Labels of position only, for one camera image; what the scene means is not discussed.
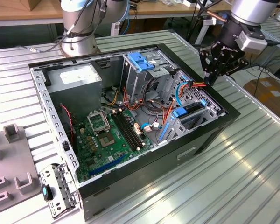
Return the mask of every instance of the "blue pcie slot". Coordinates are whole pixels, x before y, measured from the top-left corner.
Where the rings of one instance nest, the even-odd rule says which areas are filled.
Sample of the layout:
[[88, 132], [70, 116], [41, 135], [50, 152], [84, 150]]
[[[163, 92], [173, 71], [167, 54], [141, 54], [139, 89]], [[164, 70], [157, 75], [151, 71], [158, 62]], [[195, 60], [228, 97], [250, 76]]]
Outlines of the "blue pcie slot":
[[114, 161], [112, 161], [112, 162], [109, 162], [109, 163], [107, 163], [107, 164], [105, 164], [105, 165], [103, 165], [103, 166], [101, 166], [101, 167], [99, 167], [99, 168], [94, 169], [93, 171], [90, 171], [90, 172], [88, 173], [88, 177], [90, 177], [90, 176], [92, 176], [92, 175], [95, 175], [95, 174], [98, 174], [98, 173], [100, 173], [100, 172], [102, 172], [102, 171], [104, 171], [104, 170], [106, 170], [106, 169], [108, 169], [108, 168], [111, 168], [111, 167], [113, 167], [113, 166], [119, 164], [125, 156], [126, 156], [126, 155], [123, 155], [123, 156], [117, 158], [116, 160], [114, 160]]

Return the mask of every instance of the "aluminum extrusion table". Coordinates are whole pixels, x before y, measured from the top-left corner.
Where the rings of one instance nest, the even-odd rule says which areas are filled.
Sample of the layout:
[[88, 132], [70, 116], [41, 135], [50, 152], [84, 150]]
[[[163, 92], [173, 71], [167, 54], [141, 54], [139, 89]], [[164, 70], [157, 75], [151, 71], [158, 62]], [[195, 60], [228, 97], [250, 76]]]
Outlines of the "aluminum extrusion table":
[[[175, 33], [103, 37], [97, 43], [103, 52], [165, 43], [203, 75], [196, 50]], [[62, 57], [58, 49], [41, 54], [0, 49], [0, 129], [9, 123], [25, 127], [38, 172], [60, 161], [27, 64]], [[245, 75], [245, 70], [238, 72], [238, 77]], [[280, 223], [280, 119], [227, 77], [219, 78], [214, 88], [240, 117], [206, 151], [88, 223]], [[83, 215], [75, 208], [53, 220], [42, 195], [0, 213], [0, 223], [40, 221], [77, 224]]]

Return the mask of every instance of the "black connector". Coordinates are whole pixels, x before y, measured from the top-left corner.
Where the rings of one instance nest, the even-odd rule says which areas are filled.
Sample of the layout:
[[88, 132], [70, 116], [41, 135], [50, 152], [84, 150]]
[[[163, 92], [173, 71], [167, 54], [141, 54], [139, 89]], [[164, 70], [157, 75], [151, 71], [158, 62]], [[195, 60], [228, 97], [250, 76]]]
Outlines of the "black connector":
[[188, 81], [188, 85], [189, 85], [189, 88], [191, 88], [191, 87], [194, 85], [194, 83], [193, 83], [193, 80], [192, 80], [192, 79]]
[[46, 202], [53, 200], [53, 194], [49, 185], [42, 185], [42, 195]]
[[70, 146], [69, 146], [69, 143], [67, 141], [64, 141], [62, 143], [62, 146], [63, 146], [63, 149], [64, 149], [65, 152], [70, 150]]

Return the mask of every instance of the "blue latch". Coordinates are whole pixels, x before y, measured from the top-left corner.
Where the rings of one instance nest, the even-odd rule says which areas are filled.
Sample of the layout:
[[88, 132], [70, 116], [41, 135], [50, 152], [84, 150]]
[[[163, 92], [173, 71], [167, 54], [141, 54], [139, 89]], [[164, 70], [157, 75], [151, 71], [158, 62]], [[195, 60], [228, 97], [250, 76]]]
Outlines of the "blue latch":
[[207, 102], [205, 101], [205, 99], [200, 100], [200, 103], [201, 103], [203, 106], [206, 106], [206, 105], [207, 105]]
[[127, 56], [132, 61], [132, 63], [139, 69], [139, 71], [147, 71], [154, 69], [154, 66], [148, 63], [145, 57], [143, 57], [138, 52], [127, 54]]
[[177, 108], [173, 111], [173, 115], [178, 118], [184, 114], [186, 114], [187, 111], [183, 108], [183, 107], [180, 107], [180, 108]]

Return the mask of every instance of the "motherboard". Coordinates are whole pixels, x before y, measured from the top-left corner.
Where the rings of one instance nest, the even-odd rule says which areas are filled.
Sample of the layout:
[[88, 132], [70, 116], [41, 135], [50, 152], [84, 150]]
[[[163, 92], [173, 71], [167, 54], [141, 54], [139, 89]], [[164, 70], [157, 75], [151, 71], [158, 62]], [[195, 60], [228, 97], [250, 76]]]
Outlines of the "motherboard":
[[[88, 116], [74, 125], [80, 182], [153, 148], [149, 138], [135, 128], [137, 123], [129, 110], [106, 115], [98, 112], [91, 117], [95, 119]], [[110, 129], [97, 132], [100, 127], [106, 126], [104, 118]]]

